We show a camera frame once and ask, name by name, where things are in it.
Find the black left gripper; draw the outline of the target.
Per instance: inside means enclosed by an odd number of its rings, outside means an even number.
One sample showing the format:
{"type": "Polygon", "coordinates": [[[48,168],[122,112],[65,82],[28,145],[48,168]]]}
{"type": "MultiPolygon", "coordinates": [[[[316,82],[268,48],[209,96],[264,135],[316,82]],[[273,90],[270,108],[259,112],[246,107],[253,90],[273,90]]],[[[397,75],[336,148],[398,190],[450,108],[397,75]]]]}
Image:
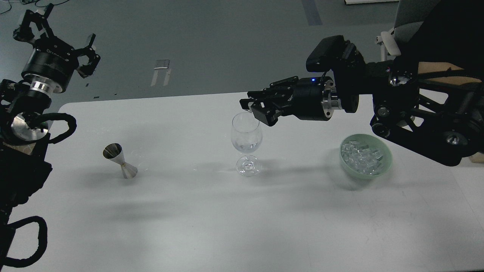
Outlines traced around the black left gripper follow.
{"type": "Polygon", "coordinates": [[[40,76],[56,83],[54,93],[64,93],[74,70],[83,79],[92,76],[101,57],[94,47],[96,34],[88,36],[87,45],[78,49],[54,35],[47,21],[54,6],[48,4],[36,12],[26,10],[18,28],[13,31],[13,38],[33,47],[23,68],[22,79],[31,82],[35,76],[40,76]],[[82,64],[80,57],[86,57],[87,63],[82,64]]]}

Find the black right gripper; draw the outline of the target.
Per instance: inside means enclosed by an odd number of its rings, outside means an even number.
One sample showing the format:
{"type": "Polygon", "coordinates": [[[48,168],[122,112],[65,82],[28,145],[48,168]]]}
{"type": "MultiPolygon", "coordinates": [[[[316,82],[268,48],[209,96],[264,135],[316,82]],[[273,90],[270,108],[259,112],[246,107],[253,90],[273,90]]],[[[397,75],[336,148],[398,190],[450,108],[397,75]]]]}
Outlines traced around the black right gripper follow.
{"type": "Polygon", "coordinates": [[[342,110],[335,82],[329,76],[300,79],[291,76],[269,84],[263,91],[249,91],[240,99],[243,110],[261,113],[261,122],[274,126],[281,116],[306,121],[328,121],[342,110]]]}

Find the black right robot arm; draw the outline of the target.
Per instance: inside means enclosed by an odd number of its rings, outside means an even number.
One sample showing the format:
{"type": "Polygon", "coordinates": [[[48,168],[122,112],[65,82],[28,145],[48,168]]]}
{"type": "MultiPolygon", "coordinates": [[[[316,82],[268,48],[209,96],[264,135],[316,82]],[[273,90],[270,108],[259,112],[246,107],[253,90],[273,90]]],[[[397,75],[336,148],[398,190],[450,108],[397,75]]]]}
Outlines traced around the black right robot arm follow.
{"type": "Polygon", "coordinates": [[[308,72],[249,91],[243,110],[268,126],[280,116],[328,121],[370,94],[374,134],[446,166],[483,153],[483,1],[401,0],[377,43],[393,60],[366,63],[344,36],[323,38],[308,72]]]}

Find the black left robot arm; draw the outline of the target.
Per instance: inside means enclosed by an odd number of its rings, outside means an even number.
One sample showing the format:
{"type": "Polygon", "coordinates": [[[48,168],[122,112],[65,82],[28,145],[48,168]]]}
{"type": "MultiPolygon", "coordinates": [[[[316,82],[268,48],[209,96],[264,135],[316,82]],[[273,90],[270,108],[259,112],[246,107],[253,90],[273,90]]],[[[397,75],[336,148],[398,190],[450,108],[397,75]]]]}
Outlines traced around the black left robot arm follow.
{"type": "Polygon", "coordinates": [[[18,82],[1,82],[1,266],[28,267],[47,249],[47,223],[40,216],[10,222],[13,208],[25,204],[40,190],[52,172],[45,161],[47,148],[76,131],[76,119],[66,113],[46,113],[52,95],[64,93],[75,72],[91,76],[100,55],[88,38],[83,48],[74,48],[55,36],[47,19],[55,5],[43,10],[26,10],[13,38],[29,43],[33,51],[18,82]],[[38,225],[37,249],[29,257],[15,259],[8,253],[17,230],[27,224],[38,225]]]}

